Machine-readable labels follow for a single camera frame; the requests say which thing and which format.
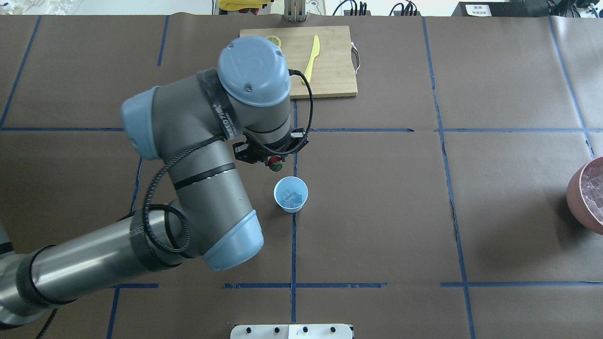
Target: label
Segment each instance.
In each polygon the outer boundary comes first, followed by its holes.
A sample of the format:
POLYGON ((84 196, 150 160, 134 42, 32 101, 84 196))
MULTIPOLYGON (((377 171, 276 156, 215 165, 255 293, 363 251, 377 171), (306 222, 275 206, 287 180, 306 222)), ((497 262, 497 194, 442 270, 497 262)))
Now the label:
POLYGON ((492 16, 488 5, 465 5, 465 8, 471 16, 492 16))

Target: lemon slice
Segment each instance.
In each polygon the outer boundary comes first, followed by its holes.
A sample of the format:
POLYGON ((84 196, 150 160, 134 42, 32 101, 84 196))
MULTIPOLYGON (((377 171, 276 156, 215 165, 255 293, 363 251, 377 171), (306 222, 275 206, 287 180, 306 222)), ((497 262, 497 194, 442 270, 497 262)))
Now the lemon slice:
POLYGON ((266 39, 274 42, 275 45, 277 45, 278 47, 280 47, 280 39, 277 36, 267 36, 266 39))

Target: blue joint cover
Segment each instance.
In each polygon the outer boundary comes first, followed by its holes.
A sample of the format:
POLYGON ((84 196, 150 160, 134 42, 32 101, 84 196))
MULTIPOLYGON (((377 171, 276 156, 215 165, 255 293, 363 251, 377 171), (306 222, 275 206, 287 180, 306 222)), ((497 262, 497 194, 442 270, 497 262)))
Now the blue joint cover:
POLYGON ((159 159, 153 141, 153 125, 151 123, 153 96, 157 88, 159 86, 137 94, 121 105, 121 121, 124 124, 125 134, 138 154, 147 160, 159 159))
POLYGON ((255 107, 275 106, 291 90, 283 52, 259 36, 240 37, 224 48, 218 60, 218 77, 233 98, 255 107))
POLYGON ((228 270, 253 258, 263 245, 260 222, 252 210, 203 255, 203 260, 213 271, 228 270))

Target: copper bowl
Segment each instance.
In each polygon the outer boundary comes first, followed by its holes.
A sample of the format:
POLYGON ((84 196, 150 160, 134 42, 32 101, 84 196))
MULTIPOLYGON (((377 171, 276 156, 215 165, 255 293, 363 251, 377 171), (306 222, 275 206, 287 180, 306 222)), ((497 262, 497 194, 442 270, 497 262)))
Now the copper bowl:
POLYGON ((593 159, 582 166, 567 185, 567 205, 570 211, 578 221, 586 228, 603 235, 603 223, 586 206, 584 196, 582 195, 582 175, 584 170, 591 166, 603 168, 603 157, 593 159))

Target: wooden cutting board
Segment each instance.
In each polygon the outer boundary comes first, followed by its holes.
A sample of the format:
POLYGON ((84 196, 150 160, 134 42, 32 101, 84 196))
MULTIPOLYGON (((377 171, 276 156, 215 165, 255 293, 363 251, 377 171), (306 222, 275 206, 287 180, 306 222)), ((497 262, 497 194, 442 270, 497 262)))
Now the wooden cutting board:
MULTIPOLYGON (((349 26, 263 28, 241 30, 240 36, 277 36, 287 66, 304 72, 314 36, 320 39, 320 55, 314 59, 310 87, 316 98, 355 97, 358 94, 352 64, 349 26)), ((307 98, 308 90, 300 77, 291 77, 291 98, 307 98)))

